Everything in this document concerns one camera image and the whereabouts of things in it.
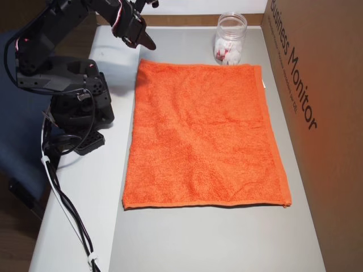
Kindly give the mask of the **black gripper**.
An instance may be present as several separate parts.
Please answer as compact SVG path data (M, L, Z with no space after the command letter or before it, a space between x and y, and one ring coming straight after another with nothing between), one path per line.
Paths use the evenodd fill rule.
M156 44L152 38L146 32L141 33L143 27L144 22L138 11L133 9L125 11L121 8L112 26L112 34L114 37L121 38L130 48L136 48L137 45L141 44L149 50L156 50Z

